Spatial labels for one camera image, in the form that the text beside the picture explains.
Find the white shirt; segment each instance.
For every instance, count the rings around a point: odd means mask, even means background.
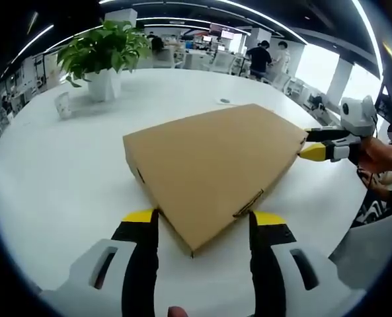
[[[290,52],[288,50],[279,50],[278,57],[272,61],[272,70],[276,73],[287,73],[290,59]]]

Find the white cup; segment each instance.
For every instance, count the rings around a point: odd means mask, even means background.
[[[72,115],[71,108],[69,107],[69,92],[64,92],[55,98],[56,110],[59,117],[68,119]]]

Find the brown cardboard box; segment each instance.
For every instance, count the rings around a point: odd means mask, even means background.
[[[124,146],[153,206],[194,252],[273,188],[306,135],[251,104],[150,127]]]

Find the black shirt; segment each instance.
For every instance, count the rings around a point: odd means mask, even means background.
[[[251,57],[250,69],[264,73],[266,71],[266,64],[272,63],[270,54],[264,48],[257,47],[247,51],[247,55]]]

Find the computer monitor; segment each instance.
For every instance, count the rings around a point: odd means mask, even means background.
[[[228,31],[222,31],[221,33],[222,38],[228,38],[230,40],[234,39],[234,33]]]

